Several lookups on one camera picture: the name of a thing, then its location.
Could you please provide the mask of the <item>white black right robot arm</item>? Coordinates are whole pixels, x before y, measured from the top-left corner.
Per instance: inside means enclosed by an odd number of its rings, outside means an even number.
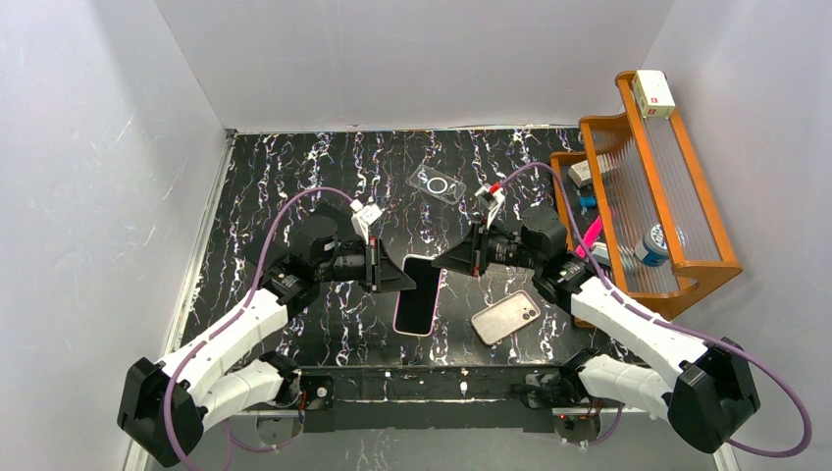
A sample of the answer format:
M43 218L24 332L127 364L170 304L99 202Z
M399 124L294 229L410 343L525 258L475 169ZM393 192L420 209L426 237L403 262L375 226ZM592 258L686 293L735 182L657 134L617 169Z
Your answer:
M717 451L760 409L749 362L729 340L702 340L661 326L661 317L627 296L567 246L556 211L526 210L517 232L485 220L434 264L478 277L492 264L530 269L545 301L587 321L640 358L629 364L580 352L560 367L561 389L609 398L665 420L693 448Z

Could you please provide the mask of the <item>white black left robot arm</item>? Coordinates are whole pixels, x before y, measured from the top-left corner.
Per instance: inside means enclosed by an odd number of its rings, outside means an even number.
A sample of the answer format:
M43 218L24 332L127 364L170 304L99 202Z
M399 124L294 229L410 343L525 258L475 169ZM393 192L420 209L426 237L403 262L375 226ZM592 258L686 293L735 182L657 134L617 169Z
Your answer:
M116 423L159 464L183 463L203 434L253 405L299 403L302 370L282 354L265 352L235 364L282 330L325 284L356 282L366 292L412 290L417 284L390 259L384 243L355 222L341 238L338 224L312 216L290 234L288 246L261 237L254 292L191 342L165 357L145 357L126 374Z

